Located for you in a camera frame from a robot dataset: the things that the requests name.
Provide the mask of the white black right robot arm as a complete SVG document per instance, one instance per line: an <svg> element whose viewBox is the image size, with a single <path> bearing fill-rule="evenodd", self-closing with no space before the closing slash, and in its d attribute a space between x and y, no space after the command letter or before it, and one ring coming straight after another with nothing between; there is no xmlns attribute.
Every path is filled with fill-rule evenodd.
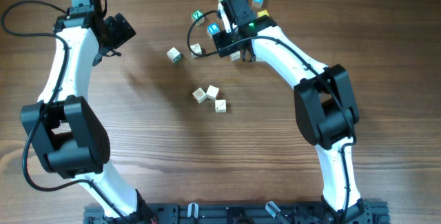
<svg viewBox="0 0 441 224"><path fill-rule="evenodd" d="M225 57L248 49L293 89L298 129L318 154L322 197L346 221L350 207L361 199L351 158L360 115L347 71L340 64L329 67L311 58L268 16L239 23L222 21L225 29L214 35L217 54Z"/></svg>

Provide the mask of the wooden block sketch picture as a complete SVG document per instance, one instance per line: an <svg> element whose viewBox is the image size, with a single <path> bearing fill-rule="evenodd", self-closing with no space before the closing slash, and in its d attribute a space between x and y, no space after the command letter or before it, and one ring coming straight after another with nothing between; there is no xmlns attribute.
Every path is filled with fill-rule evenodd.
<svg viewBox="0 0 441 224"><path fill-rule="evenodd" d="M227 103L224 99L215 100L215 111L216 113L226 112L227 111Z"/></svg>

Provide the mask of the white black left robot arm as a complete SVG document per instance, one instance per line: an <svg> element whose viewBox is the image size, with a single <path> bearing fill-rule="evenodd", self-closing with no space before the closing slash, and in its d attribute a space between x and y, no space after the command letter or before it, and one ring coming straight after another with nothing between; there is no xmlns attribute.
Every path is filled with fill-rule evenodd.
<svg viewBox="0 0 441 224"><path fill-rule="evenodd" d="M57 48L48 82L37 102L21 110L28 135L22 168L31 187L42 192L61 186L38 186L29 175L32 148L43 169L79 184L101 205L108 223L155 223L140 193L110 162L107 132L88 104L91 71L103 57L135 35L122 14L102 19L94 12L60 16L54 27Z"/></svg>

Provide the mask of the plain wooden block green side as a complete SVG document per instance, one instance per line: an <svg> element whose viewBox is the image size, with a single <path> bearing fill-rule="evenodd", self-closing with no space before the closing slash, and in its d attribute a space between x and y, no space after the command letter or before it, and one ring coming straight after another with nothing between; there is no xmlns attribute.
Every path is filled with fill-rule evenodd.
<svg viewBox="0 0 441 224"><path fill-rule="evenodd" d="M210 85L206 91L206 95L208 99L216 100L219 95L220 89Z"/></svg>

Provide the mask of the wooden block red dog picture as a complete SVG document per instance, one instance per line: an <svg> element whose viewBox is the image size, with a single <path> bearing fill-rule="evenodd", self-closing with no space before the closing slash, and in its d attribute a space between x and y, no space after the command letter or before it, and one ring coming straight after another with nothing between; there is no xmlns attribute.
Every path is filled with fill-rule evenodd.
<svg viewBox="0 0 441 224"><path fill-rule="evenodd" d="M197 90L192 92L192 96L197 103L202 103L207 98L207 95L202 88L198 88Z"/></svg>

